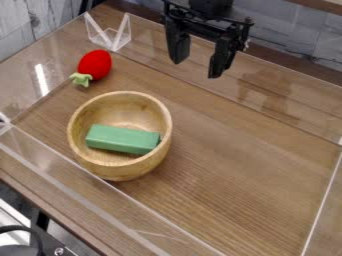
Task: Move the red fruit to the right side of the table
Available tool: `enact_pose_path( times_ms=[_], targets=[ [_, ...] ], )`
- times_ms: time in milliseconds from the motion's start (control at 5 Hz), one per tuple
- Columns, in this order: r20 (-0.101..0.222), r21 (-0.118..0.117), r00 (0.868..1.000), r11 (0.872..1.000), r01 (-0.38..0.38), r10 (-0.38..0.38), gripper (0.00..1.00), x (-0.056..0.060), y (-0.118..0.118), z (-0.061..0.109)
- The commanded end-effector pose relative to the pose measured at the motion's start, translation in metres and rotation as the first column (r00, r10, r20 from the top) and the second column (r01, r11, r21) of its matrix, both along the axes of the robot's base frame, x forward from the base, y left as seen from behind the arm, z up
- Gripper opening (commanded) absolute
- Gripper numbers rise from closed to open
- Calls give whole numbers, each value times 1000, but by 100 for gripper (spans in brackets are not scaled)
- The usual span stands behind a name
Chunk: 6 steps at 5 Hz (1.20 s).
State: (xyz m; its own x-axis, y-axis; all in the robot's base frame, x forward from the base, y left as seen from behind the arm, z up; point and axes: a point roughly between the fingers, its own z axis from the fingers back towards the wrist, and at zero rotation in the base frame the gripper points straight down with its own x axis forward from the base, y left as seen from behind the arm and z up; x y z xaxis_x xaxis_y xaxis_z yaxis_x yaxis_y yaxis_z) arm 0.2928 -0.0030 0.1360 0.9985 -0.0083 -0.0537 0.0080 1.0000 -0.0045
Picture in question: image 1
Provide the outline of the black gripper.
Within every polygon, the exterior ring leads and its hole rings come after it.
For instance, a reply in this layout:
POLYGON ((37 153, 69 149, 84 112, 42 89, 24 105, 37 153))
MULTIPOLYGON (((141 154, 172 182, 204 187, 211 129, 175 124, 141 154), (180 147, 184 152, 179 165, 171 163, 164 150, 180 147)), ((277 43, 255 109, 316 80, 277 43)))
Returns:
POLYGON ((236 51, 248 47, 253 19, 233 8, 233 0, 161 0, 168 55, 175 64, 189 56, 191 35, 215 42, 208 78, 231 67, 236 51))

